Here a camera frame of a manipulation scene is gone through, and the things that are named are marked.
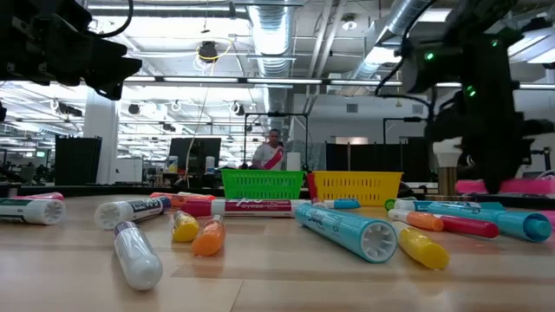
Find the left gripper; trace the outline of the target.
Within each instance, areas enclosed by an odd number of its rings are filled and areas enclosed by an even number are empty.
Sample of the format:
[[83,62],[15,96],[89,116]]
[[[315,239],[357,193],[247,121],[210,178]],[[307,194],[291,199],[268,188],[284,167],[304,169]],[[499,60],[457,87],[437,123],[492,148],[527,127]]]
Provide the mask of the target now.
[[1,0],[1,79],[77,85],[88,67],[88,78],[113,80],[93,90],[119,101],[123,80],[142,68],[142,60],[126,57],[125,45],[92,41],[91,21],[90,13],[73,0]]

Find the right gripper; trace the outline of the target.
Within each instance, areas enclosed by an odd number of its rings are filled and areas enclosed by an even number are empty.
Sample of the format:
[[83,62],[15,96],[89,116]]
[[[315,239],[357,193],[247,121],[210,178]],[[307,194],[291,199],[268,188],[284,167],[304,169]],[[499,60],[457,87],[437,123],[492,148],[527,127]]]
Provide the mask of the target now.
[[535,134],[536,120],[526,119],[521,112],[472,115],[458,101],[428,105],[427,140],[458,139],[455,149],[473,161],[463,171],[481,173],[490,194],[500,191],[505,173],[516,173],[525,164]]

